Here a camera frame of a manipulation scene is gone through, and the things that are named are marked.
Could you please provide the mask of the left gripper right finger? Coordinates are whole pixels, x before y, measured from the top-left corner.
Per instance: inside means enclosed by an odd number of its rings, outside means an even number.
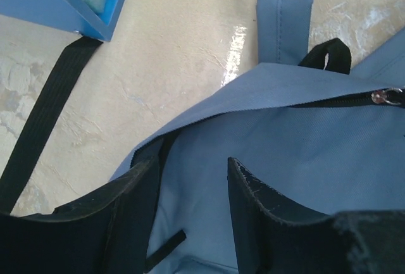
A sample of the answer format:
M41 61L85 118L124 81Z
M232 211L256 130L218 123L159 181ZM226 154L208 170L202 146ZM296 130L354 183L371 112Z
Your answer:
M404 211L309 209L228 159L240 273L403 273Z

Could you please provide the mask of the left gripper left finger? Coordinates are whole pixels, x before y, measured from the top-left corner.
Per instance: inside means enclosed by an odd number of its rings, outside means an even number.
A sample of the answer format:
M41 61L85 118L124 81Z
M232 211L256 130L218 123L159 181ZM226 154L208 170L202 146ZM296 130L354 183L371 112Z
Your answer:
M1 215L1 273L142 273L158 185L146 158L50 215Z

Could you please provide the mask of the blue student backpack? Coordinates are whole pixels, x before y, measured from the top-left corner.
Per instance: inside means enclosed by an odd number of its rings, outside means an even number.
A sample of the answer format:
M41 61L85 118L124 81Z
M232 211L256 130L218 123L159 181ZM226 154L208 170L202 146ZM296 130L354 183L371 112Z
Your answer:
M113 180L159 161L142 273L240 273L228 159L317 212L404 211L404 32L363 62L334 38L308 48L313 0L257 0L258 65L140 143ZM60 54L1 175L10 215L103 40Z

